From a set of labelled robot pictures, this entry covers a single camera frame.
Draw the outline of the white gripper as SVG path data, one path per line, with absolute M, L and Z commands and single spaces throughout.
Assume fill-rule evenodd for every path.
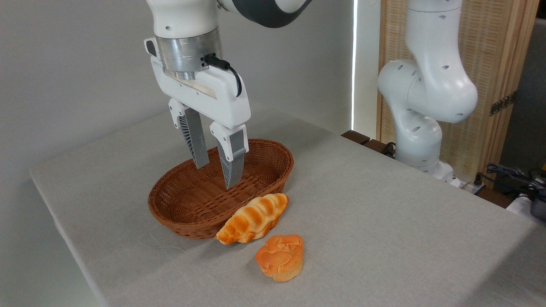
M 249 151 L 244 123 L 250 119 L 251 109 L 244 85 L 236 97 L 237 82 L 231 72 L 211 67 L 196 72 L 195 80 L 179 80 L 164 72 L 158 58 L 152 57 L 151 64 L 161 90 L 172 98 L 169 109 L 173 123 L 183 133 L 197 169 L 209 163 L 199 114 L 202 113 L 214 121 L 210 131 L 217 140 L 226 188 L 237 185 L 244 169 L 244 155 Z

